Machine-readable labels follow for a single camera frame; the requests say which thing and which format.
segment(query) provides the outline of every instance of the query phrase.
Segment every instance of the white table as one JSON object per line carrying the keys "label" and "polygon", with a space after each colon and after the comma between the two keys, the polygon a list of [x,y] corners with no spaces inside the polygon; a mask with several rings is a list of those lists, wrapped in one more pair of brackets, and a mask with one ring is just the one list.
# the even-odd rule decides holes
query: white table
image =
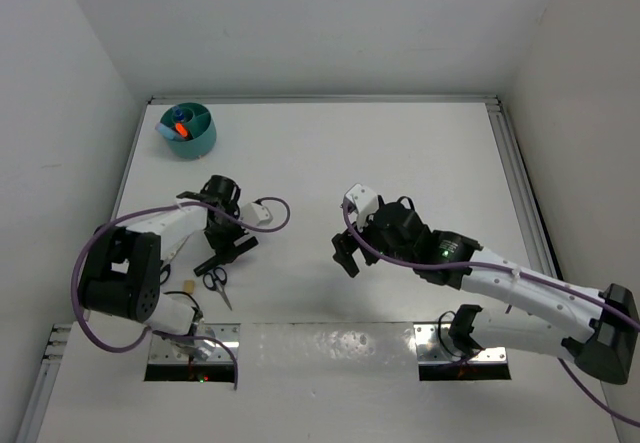
{"label": "white table", "polygon": [[[144,382],[148,344],[106,354],[75,328],[40,443],[616,441],[610,418],[549,357],[510,351],[511,381],[419,382],[411,322],[462,303],[502,305],[361,259],[350,279],[331,259],[342,195],[362,182],[388,199],[410,195],[432,228],[529,264],[483,102],[211,104],[218,142],[192,162],[153,130],[169,107],[146,109],[119,214],[171,203],[212,174],[233,178],[241,202],[277,195],[293,208],[285,230],[258,235],[228,267],[233,312],[219,295],[195,293],[207,321],[241,324],[239,389]],[[277,221],[282,209],[271,207]],[[209,256],[204,236],[192,237],[167,289]],[[113,343],[139,332],[100,315],[91,325]]]}

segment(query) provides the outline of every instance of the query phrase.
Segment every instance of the wall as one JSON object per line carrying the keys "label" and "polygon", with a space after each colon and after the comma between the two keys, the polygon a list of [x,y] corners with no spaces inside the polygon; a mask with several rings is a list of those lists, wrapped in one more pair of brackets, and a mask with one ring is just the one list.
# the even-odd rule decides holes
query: wall
{"label": "wall", "polygon": [[496,93],[548,0],[78,0],[136,94]]}
{"label": "wall", "polygon": [[75,0],[0,0],[0,442],[13,441],[74,255],[109,216],[140,108]]}
{"label": "wall", "polygon": [[[565,276],[640,298],[640,0],[552,0],[508,107]],[[608,388],[640,418],[640,356]],[[640,431],[619,425],[625,442]]]}

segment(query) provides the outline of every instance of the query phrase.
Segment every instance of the orange marker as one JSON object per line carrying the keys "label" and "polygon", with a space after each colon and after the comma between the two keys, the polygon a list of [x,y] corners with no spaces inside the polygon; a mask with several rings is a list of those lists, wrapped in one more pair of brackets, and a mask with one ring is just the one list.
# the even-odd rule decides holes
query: orange marker
{"label": "orange marker", "polygon": [[182,123],[176,123],[175,126],[176,131],[178,132],[178,134],[183,137],[185,140],[189,139],[189,132],[187,131],[187,129],[184,127],[184,125]]}

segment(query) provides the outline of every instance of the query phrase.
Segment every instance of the robotic arm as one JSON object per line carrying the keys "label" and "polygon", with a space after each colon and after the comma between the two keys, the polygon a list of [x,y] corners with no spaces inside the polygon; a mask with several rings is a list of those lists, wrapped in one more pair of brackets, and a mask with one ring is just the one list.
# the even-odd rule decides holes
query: robotic arm
{"label": "robotic arm", "polygon": [[[269,210],[258,202],[240,209],[240,188],[223,176],[212,176],[200,193],[186,192],[178,198],[184,203],[208,203],[250,226],[272,220]],[[80,304],[87,310],[140,322],[154,331],[190,334],[202,315],[160,293],[160,275],[186,239],[199,231],[204,231],[215,256],[194,270],[197,275],[231,263],[258,244],[237,223],[200,206],[185,206],[126,227],[113,227],[87,255],[78,287]]]}
{"label": "robotic arm", "polygon": [[[462,305],[451,323],[449,336],[464,355],[504,346],[573,361],[584,372],[608,383],[627,382],[637,333],[599,306],[529,281],[521,277],[521,272],[571,288],[637,320],[633,295],[628,289],[612,284],[600,292],[521,268],[471,238],[431,230],[422,223],[408,197],[385,203],[373,190],[358,184],[345,194],[344,204],[348,205],[345,218],[355,213],[355,228],[332,239],[333,259],[352,278],[359,272],[353,259],[358,249],[367,265],[375,264],[381,255],[410,264],[444,265],[447,268],[437,266],[414,272],[430,283],[496,298],[526,312],[498,314],[478,305]],[[510,273],[474,268],[469,263],[507,267]]]}

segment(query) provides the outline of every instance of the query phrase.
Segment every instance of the pen holder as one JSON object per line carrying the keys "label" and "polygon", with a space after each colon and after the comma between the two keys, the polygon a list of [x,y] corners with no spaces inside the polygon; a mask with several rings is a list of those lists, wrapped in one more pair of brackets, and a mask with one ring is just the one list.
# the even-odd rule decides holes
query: pen holder
{"label": "pen holder", "polygon": [[[211,113],[198,103],[180,103],[178,105],[185,115],[184,126],[192,136],[191,140],[176,141],[165,140],[177,156],[186,160],[195,160],[211,151],[216,144],[216,125],[213,123]],[[171,109],[165,112],[160,122],[169,128],[173,128],[173,112]]]}

